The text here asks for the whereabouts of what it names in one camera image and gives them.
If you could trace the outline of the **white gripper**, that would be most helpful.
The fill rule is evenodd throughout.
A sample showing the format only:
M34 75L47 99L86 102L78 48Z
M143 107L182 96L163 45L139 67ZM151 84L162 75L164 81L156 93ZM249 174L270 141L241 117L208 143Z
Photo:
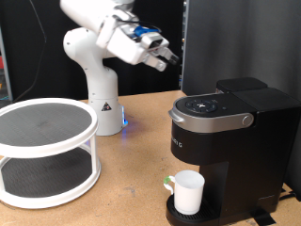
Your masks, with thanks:
M107 50L124 62L136 65L140 62L159 72L166 69L163 60L151 55L154 45L154 30L140 24L120 23L107 43ZM159 47L157 55L176 65L179 58L167 47Z

